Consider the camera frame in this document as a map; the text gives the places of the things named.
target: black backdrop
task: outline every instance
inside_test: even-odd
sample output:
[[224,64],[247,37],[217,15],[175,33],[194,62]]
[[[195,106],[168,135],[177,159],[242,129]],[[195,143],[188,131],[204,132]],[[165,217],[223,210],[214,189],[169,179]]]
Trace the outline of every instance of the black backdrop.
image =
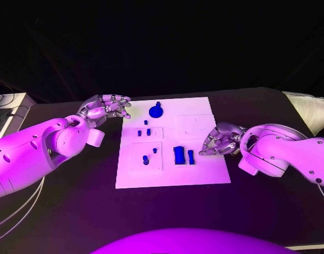
[[259,86],[324,97],[324,1],[0,6],[0,81],[38,102]]

